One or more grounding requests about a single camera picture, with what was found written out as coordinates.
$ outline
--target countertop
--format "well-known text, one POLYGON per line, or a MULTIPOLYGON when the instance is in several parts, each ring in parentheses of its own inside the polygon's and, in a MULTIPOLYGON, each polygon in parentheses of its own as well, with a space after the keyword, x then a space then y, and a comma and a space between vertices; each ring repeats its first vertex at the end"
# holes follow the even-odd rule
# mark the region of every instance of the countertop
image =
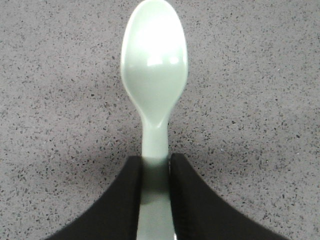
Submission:
MULTIPOLYGON (((0 239, 58 231, 141 154, 119 67, 139 2, 0 2, 0 239)), ((251 219, 319 240, 320 2, 169 3, 189 60, 169 152, 251 219)))

